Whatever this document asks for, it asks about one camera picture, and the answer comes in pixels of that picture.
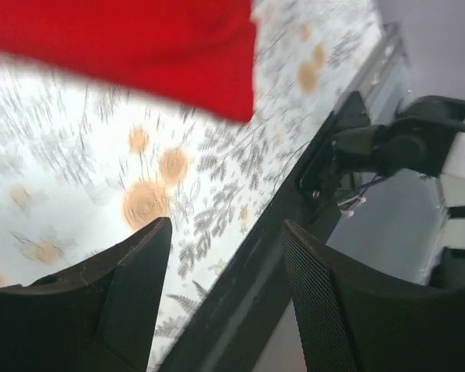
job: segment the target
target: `gray floor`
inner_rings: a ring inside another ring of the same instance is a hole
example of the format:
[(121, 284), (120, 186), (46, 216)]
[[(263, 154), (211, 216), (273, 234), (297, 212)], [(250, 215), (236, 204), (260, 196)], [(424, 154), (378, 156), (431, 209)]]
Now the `gray floor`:
[[(383, 22), (402, 25), (416, 96), (465, 99), (465, 0), (378, 0)], [(445, 180), (448, 205), (465, 203), (465, 183)], [(465, 246), (465, 223), (447, 226), (446, 240)], [(255, 372), (306, 371), (292, 305), (267, 344)]]

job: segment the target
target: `leaf pattern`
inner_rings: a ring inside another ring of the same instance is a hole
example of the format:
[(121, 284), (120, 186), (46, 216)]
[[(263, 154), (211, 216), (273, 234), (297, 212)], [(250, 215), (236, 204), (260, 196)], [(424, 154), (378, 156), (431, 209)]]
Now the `leaf pattern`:
[(253, 18), (245, 126), (0, 54), (0, 283), (31, 284), (169, 216), (159, 365), (380, 35), (371, 0), (256, 0)]

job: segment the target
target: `tabletop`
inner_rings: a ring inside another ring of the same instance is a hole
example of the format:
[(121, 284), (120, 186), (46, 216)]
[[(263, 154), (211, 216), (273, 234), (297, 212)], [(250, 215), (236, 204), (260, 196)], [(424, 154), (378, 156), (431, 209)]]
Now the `tabletop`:
[(169, 216), (158, 365), (381, 37), (371, 0), (258, 0), (253, 17), (246, 126), (0, 54), (0, 287)]

